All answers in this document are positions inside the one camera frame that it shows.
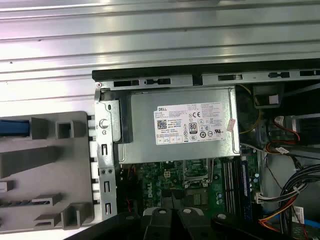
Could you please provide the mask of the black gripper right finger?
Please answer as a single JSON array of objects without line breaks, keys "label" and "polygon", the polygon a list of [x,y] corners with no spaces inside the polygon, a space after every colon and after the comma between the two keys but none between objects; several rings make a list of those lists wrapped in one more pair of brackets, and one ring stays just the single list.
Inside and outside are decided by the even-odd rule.
[{"label": "black gripper right finger", "polygon": [[208,217],[199,208],[184,204],[182,190],[173,190],[171,200],[176,219],[172,222],[178,227],[173,232],[179,240],[276,240],[278,234],[256,223],[226,212]]}]

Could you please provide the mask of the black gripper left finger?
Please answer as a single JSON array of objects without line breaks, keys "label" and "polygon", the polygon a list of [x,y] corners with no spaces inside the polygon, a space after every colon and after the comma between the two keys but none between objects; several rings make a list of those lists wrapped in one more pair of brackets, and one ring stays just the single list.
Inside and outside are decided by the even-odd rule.
[{"label": "black gripper left finger", "polygon": [[72,236],[73,240],[169,240],[173,218],[173,190],[161,193],[160,207],[150,207],[139,216],[122,212]]}]

